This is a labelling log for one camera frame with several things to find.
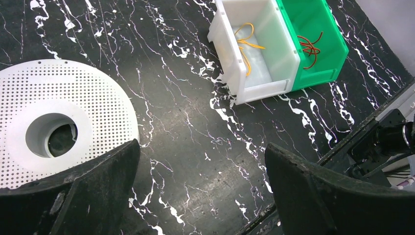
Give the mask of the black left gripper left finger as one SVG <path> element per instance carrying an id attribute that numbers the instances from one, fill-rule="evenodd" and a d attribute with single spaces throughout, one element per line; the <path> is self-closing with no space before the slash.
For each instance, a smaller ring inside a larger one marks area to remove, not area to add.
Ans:
<path id="1" fill-rule="evenodd" d="M 139 158 L 132 140 L 52 176 L 1 189 L 1 234 L 119 234 Z"/>

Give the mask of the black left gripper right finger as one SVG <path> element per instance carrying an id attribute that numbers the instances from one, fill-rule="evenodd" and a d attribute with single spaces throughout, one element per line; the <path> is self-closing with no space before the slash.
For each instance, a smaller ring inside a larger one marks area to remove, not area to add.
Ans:
<path id="1" fill-rule="evenodd" d="M 415 194 L 342 175 L 274 144 L 265 165 L 286 235 L 412 235 Z"/>

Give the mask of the white perforated cable spool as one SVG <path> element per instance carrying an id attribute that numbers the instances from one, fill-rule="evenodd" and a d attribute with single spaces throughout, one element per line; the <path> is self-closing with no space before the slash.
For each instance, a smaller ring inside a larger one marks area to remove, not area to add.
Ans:
<path id="1" fill-rule="evenodd" d="M 104 72 L 70 60 L 0 72 L 0 186 L 16 189 L 138 140 L 135 110 Z"/>

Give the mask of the green plastic bin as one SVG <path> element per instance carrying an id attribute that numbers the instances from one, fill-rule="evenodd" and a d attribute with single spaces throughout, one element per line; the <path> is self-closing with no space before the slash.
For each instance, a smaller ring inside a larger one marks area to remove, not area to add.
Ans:
<path id="1" fill-rule="evenodd" d="M 337 79 L 348 47 L 324 0 L 278 0 L 283 19 L 299 54 L 293 90 Z"/>

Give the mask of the white plastic bin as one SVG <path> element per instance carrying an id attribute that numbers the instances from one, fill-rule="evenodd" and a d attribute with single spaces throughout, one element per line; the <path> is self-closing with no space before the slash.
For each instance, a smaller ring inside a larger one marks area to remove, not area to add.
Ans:
<path id="1" fill-rule="evenodd" d="M 293 91 L 299 54 L 275 0 L 217 0 L 207 39 L 235 104 Z"/>

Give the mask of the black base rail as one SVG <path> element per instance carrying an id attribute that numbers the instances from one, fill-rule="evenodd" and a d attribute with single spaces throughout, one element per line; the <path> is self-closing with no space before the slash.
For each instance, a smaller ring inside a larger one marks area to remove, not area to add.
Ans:
<path id="1" fill-rule="evenodd" d="M 414 83 L 315 164 L 353 179 L 415 193 Z M 240 233 L 285 235 L 275 202 Z"/>

